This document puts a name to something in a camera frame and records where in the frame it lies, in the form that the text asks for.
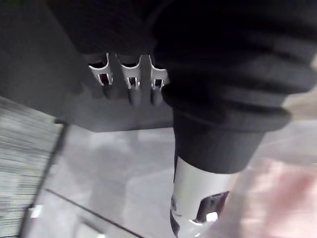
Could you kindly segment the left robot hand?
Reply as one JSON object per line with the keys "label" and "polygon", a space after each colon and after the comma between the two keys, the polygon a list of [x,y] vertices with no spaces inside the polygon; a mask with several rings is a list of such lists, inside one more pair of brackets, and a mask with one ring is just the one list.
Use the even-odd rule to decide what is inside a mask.
{"label": "left robot hand", "polygon": [[149,55],[175,136],[170,223],[194,238],[215,223],[285,99],[317,83],[314,0],[51,0],[94,72],[114,52],[124,71]]}

